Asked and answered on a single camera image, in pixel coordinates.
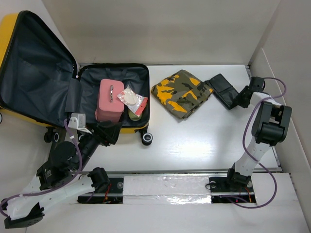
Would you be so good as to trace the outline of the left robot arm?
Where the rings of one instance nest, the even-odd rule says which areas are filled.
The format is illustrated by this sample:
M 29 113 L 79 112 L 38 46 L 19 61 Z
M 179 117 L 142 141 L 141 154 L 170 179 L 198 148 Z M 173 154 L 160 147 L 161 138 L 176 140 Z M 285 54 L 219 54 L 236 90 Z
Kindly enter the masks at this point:
M 30 227 L 41 221 L 47 210 L 67 199 L 91 192 L 107 194 L 111 181 L 102 167 L 86 175 L 82 171 L 98 146 L 114 145 L 122 124 L 111 121 L 90 125 L 90 132 L 77 139 L 64 120 L 69 141 L 60 143 L 48 160 L 37 170 L 21 194 L 5 198 L 0 213 L 5 216 L 6 229 Z

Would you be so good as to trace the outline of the yellow hard-shell suitcase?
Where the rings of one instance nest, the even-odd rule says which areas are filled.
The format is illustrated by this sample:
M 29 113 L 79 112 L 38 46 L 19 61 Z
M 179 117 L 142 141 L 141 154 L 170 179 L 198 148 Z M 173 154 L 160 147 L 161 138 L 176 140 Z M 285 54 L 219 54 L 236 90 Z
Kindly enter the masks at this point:
M 45 22 L 31 11 L 5 15 L 0 23 L 0 106 L 48 128 L 62 128 L 69 114 L 83 113 L 96 122 L 102 79 L 122 82 L 149 97 L 150 75 L 143 64 L 77 63 Z

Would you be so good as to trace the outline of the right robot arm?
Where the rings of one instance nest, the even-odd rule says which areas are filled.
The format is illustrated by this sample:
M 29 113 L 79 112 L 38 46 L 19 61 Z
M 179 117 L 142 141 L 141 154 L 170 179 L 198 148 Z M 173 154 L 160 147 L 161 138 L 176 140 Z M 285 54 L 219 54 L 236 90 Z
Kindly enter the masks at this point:
M 287 136 L 292 108 L 278 103 L 276 97 L 264 92 L 264 88 L 265 78 L 251 78 L 247 88 L 250 94 L 247 97 L 255 108 L 246 126 L 249 127 L 253 116 L 255 116 L 251 129 L 252 139 L 246 146 L 246 135 L 243 136 L 244 154 L 228 170 L 224 181 L 225 187 L 230 191 L 246 187 L 264 154 L 271 147 L 283 142 Z

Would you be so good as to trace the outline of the camouflage folded cloth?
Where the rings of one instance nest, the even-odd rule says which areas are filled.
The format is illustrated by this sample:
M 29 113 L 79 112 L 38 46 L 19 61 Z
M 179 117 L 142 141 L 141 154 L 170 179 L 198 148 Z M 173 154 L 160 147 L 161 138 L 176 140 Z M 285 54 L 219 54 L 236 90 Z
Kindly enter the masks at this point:
M 187 119 L 213 93 L 213 89 L 182 69 L 151 88 L 151 94 L 178 119 Z

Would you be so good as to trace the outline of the light green mug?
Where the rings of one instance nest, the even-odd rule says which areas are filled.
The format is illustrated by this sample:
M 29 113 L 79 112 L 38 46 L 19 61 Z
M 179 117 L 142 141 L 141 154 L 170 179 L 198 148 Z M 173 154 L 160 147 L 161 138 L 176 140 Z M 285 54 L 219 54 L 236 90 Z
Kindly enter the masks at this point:
M 141 118 L 142 118 L 142 114 L 141 114 L 141 115 L 136 115 L 136 114 L 133 113 L 131 110 L 128 110 L 128 115 L 129 115 L 129 118 L 130 118 L 132 121 L 139 121 L 139 120 L 141 120 Z

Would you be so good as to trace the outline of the clear packet with red print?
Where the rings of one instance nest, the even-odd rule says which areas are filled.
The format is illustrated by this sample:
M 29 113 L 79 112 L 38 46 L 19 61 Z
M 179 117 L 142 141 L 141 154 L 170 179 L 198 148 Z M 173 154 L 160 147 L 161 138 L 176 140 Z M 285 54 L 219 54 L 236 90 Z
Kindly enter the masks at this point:
M 127 86 L 121 91 L 117 97 L 133 114 L 137 116 L 142 115 L 148 101 L 147 97 L 136 94 L 130 86 Z

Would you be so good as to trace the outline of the black pouch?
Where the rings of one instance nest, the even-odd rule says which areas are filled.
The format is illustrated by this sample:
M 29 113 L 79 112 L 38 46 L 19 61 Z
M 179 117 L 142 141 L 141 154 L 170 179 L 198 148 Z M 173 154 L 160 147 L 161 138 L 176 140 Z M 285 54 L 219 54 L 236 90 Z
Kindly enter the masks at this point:
M 217 74 L 205 81 L 205 83 L 213 90 L 216 99 L 218 99 L 227 110 L 231 110 L 237 106 L 235 98 L 239 93 L 222 74 Z

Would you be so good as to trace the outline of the pink case with metal handle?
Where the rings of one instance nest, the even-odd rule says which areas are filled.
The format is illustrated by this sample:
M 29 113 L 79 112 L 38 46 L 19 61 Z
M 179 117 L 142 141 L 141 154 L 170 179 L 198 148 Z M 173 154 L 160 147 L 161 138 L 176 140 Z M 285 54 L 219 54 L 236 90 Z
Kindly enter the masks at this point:
M 124 84 L 121 81 L 112 79 L 101 80 L 97 109 L 95 111 L 95 117 L 98 122 L 119 122 L 124 111 L 124 104 L 118 98 L 118 94 L 123 90 Z

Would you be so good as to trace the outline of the metal base rail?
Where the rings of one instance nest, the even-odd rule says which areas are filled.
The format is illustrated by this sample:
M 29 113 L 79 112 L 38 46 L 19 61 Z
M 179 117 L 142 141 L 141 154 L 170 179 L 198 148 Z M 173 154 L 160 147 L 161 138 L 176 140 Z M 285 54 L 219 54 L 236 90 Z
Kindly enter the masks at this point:
M 230 189 L 224 174 L 126 174 L 110 176 L 110 187 L 78 197 L 80 204 L 256 203 L 252 183 Z

